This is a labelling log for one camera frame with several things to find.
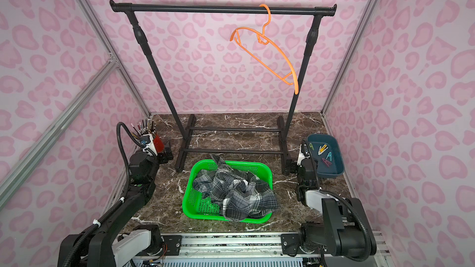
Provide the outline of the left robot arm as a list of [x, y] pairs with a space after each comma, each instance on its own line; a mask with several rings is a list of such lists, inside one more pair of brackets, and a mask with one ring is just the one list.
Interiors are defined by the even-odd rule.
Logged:
[[152, 198], [160, 165], [173, 159], [170, 145], [163, 144], [156, 135], [153, 122], [133, 132], [119, 122], [116, 137], [126, 169], [121, 196], [80, 234], [71, 234], [61, 242], [60, 267], [123, 267], [141, 252], [156, 254], [163, 250], [164, 242], [155, 224], [138, 227], [122, 241], [117, 237]]

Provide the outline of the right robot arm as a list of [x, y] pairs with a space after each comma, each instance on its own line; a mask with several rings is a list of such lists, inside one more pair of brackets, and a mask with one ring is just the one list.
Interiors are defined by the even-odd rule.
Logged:
[[317, 175], [317, 162], [312, 148], [303, 140], [296, 167], [298, 185], [296, 197], [304, 206], [322, 214], [322, 223], [306, 222], [299, 229], [299, 242], [290, 255], [319, 254], [318, 265], [326, 267], [325, 256], [345, 257], [354, 262], [364, 262], [374, 256], [377, 243], [360, 199], [345, 198], [324, 190]]

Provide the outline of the yellow clothespin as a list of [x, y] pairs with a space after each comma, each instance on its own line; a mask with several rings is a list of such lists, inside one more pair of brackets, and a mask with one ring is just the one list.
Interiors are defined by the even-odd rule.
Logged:
[[319, 150], [318, 150], [318, 155], [322, 155], [327, 149], [329, 148], [329, 146], [327, 144], [323, 144], [319, 147]]

